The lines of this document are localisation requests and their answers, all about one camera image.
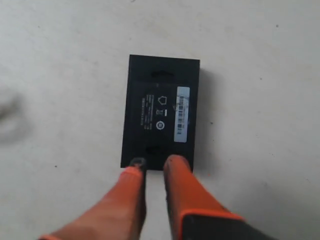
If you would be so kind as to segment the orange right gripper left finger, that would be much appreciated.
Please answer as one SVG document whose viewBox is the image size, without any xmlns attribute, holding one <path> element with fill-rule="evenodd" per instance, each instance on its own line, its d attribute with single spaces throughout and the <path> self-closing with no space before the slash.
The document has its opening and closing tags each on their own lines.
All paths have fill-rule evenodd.
<svg viewBox="0 0 320 240">
<path fill-rule="evenodd" d="M 146 218 L 146 160 L 136 157 L 115 185 L 80 217 L 42 240 L 138 240 Z"/>
</svg>

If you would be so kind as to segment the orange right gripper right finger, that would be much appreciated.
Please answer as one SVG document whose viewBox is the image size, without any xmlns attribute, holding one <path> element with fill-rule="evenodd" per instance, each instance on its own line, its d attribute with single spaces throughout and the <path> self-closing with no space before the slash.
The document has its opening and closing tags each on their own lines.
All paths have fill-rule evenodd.
<svg viewBox="0 0 320 240">
<path fill-rule="evenodd" d="M 194 176 L 183 156 L 170 155 L 163 174 L 172 239 L 271 239 L 221 205 Z"/>
</svg>

